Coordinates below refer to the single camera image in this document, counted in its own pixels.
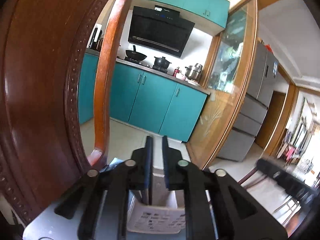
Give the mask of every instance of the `countertop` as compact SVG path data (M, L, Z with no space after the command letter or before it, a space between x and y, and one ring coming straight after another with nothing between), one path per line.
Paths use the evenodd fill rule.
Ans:
M88 53L88 54L95 55L95 56L99 56L99 55L100 55L100 52L95 51L95 50L93 50L93 49L88 49L88 48L87 48L87 49L85 50L85 52ZM148 71L148 72L150 72L150 73L153 73L153 74L162 76L162 77L164 77L164 78L170 79L170 80L172 80L172 81L175 81L175 82L180 83L180 84L182 84L182 85L185 85L185 86L187 86L187 87L190 87L190 88L193 88L193 89L195 89L195 90L198 90L198 91L200 91L200 92L202 92L202 93L205 93L205 94L207 94L207 95L210 95L210 91L205 90L205 89L204 89L203 87L201 87L201 86L192 85L192 84L188 83L188 82L185 81L185 80L180 80L180 79L178 79L178 78L175 78L174 76L168 75L168 74L166 74L166 73L162 73L162 72L157 71L157 70L155 70L155 69L153 69L153 68L151 68L151 67L145 67L145 66L143 66L143 65L139 65L139 64L136 64L136 63L128 62L128 61L125 61L125 60L120 59L120 58L117 58L117 59L116 59L116 62L119 62L119 63L122 63L122 64L126 64L126 65L131 66L131 67L139 68L139 69L142 69L142 70L144 70L144 71Z

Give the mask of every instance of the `gray refrigerator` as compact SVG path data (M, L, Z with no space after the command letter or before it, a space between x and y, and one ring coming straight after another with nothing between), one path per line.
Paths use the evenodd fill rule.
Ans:
M244 102L218 157L243 161L247 155L267 114L278 64L276 57L259 42Z

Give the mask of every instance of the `black pot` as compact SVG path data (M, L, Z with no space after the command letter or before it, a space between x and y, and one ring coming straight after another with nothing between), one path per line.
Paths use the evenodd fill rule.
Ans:
M156 66L160 68L167 69L169 67L169 64L171 62L167 61L165 57L155 57L155 64Z
M129 50L127 49L125 51L125 54L127 55L128 58L132 58L134 60L138 60L138 61L142 61L144 60L147 56L140 53L140 52L136 52L136 46L133 46L133 50Z

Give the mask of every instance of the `refrigerator handle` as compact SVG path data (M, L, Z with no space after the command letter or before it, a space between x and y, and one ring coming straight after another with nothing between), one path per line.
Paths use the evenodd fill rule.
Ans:
M265 77L267 77L267 76L268 76L268 70L269 70L269 65L267 65L266 73L265 73Z

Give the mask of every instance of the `white plastic basket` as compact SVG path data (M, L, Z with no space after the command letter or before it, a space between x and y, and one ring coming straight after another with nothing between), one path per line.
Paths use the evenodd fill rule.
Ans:
M155 205L144 205L133 198L128 210L127 230L146 234L176 234L185 228L183 199L175 191L168 191L162 175L153 174Z

